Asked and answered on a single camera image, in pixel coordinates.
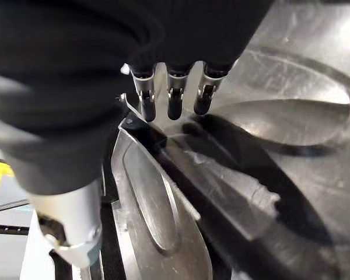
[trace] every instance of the metal sheet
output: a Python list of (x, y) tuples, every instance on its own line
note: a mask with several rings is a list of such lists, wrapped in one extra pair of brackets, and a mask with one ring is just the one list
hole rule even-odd
[(178, 121), (159, 93), (155, 125), (182, 144), (172, 160), (273, 270), (350, 279), (350, 5), (278, 1), (215, 95), (214, 117), (193, 116), (200, 76), (196, 64)]
[[(127, 279), (211, 279), (206, 245), (191, 215), (173, 192), (175, 186), (169, 183), (166, 187), (162, 180), (162, 175), (168, 179), (166, 174), (158, 171), (149, 154), (131, 144), (130, 138), (120, 132), (112, 159), (120, 196), (114, 218)], [(148, 173), (126, 172), (124, 165)], [(146, 182), (146, 189), (135, 192), (133, 188), (143, 187), (137, 184), (142, 181)], [(153, 209), (140, 211), (139, 207)], [(179, 237), (175, 249), (159, 249), (160, 244), (171, 247)]]

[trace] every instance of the white surface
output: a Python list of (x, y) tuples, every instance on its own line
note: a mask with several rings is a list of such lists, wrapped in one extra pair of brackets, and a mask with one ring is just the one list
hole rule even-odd
[(41, 234), (37, 216), (31, 219), (20, 280), (54, 280), (54, 264), (48, 255), (52, 249)]
[(23, 235), (0, 234), (0, 280), (19, 279), (26, 239)]

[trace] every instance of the metal surface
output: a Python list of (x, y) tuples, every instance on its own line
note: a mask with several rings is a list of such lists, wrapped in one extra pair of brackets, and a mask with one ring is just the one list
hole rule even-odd
[(207, 248), (175, 186), (164, 183), (162, 176), (171, 180), (124, 131), (112, 168), (120, 196), (113, 213), (127, 279), (211, 279)]
[(221, 84), (214, 117), (193, 117), (200, 75), (197, 63), (178, 121), (159, 92), (155, 125), (180, 145), (168, 157), (267, 254), (266, 279), (350, 279), (350, 5), (276, 3)]

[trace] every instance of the metal connector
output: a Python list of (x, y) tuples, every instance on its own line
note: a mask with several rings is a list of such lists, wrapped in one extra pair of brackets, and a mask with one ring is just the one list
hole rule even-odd
[(196, 114), (204, 115), (209, 111), (212, 98), (219, 89), (224, 78), (225, 76), (212, 78), (206, 75), (205, 72), (202, 73), (194, 103), (194, 112)]
[(131, 73), (140, 100), (141, 114), (146, 121), (153, 121), (156, 117), (154, 72), (147, 78), (139, 78)]
[(167, 73), (167, 92), (169, 95), (167, 115), (171, 120), (177, 120), (181, 116), (187, 79), (188, 75), (174, 76)]

